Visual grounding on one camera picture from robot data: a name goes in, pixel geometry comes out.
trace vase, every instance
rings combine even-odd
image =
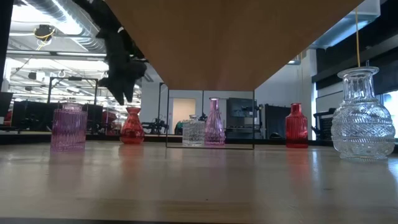
[[[66,103],[54,110],[50,150],[54,152],[84,151],[87,112],[82,105]]]
[[[286,122],[286,147],[307,148],[307,118],[301,112],[301,103],[292,103]]]
[[[342,159],[385,159],[394,150],[395,129],[388,110],[374,97],[376,67],[359,67],[338,74],[344,100],[333,114],[331,138]]]
[[[219,98],[210,98],[210,112],[206,120],[205,144],[223,145],[225,133],[221,122],[220,110],[218,108]]]
[[[198,116],[190,115],[182,124],[182,145],[200,147],[205,143],[205,122]]]
[[[144,128],[138,118],[138,113],[141,108],[130,107],[127,108],[129,116],[124,122],[120,132],[120,141],[124,144],[140,144],[144,140]]]

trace doorway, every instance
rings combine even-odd
[[[195,99],[174,98],[173,100],[173,126],[170,127],[174,133],[175,126],[179,121],[189,119],[191,114],[195,114]]]

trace red bottle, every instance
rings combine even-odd
[[[127,108],[129,116],[120,132],[120,141],[124,144],[140,144],[144,140],[144,128],[138,118],[141,108]]]
[[[301,103],[292,103],[286,117],[286,147],[308,147],[307,118],[301,113]]]

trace pink glass vase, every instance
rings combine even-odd
[[[66,103],[54,111],[51,151],[85,150],[87,112],[81,108],[77,103]]]
[[[301,113],[301,103],[292,103],[286,117],[286,147],[308,147],[307,118]]]
[[[205,144],[223,145],[225,133],[221,122],[220,110],[218,109],[218,98],[210,98],[210,113],[206,121]]]
[[[144,140],[145,132],[138,118],[141,108],[127,108],[129,116],[120,132],[120,141],[124,144],[140,144]]]

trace desk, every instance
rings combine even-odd
[[[331,147],[166,149],[88,141],[0,146],[0,217],[201,223],[397,223],[398,159]]]

